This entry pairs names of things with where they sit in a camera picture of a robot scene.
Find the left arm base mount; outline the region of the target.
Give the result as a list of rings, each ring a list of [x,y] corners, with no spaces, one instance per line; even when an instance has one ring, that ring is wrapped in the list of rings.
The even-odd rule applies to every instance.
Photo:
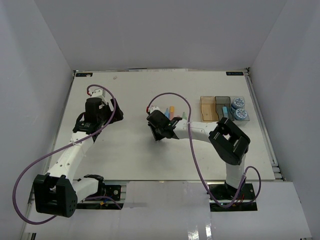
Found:
[[[107,184],[101,193],[95,193],[77,204],[77,210],[121,210],[124,206],[122,197],[122,186],[118,184]]]

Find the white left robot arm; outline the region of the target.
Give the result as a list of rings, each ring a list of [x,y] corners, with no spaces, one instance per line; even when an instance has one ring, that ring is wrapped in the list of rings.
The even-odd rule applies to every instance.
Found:
[[[71,146],[63,150],[56,163],[33,181],[35,209],[42,214],[71,217],[77,204],[86,198],[99,200],[105,196],[104,178],[87,174],[76,180],[75,173],[89,148],[95,143],[100,129],[107,122],[123,119],[116,100],[105,100],[102,89],[95,90],[85,102],[85,111],[76,120],[70,139]]]

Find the orange highlighter pen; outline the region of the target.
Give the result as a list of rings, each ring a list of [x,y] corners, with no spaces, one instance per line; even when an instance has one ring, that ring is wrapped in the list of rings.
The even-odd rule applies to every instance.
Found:
[[[170,106],[169,108],[169,119],[172,120],[175,116],[175,107],[174,106]]]

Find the blue highlighter pen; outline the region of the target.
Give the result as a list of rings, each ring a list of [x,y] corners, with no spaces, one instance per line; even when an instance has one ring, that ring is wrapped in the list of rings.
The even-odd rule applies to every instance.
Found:
[[[228,111],[228,108],[226,106],[222,107],[222,113],[223,113],[223,117],[224,118],[229,118],[229,111]]]

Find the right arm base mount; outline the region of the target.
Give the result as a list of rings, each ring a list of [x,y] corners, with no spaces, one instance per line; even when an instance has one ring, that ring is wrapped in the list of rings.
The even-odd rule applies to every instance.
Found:
[[[223,183],[209,184],[208,185],[211,194],[217,199],[220,204],[217,204],[210,198],[209,206],[212,213],[218,212],[256,212],[258,210],[257,203],[254,199],[256,196],[252,183],[245,183],[240,193],[238,194],[235,202],[229,208],[223,208],[222,206],[228,205],[234,194],[226,189]]]

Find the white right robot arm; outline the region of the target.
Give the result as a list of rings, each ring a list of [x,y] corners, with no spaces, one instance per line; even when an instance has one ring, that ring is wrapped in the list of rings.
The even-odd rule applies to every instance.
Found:
[[[244,193],[241,183],[250,138],[229,118],[218,122],[188,122],[181,117],[169,119],[160,110],[148,114],[146,120],[154,139],[197,140],[212,144],[226,165],[226,195],[236,200]]]

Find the blue-lidded cleaning gel jar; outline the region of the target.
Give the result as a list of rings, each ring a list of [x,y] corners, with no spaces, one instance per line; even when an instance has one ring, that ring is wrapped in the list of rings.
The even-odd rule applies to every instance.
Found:
[[[245,100],[241,97],[236,97],[231,102],[231,109],[236,111],[237,109],[243,109],[245,107]]]

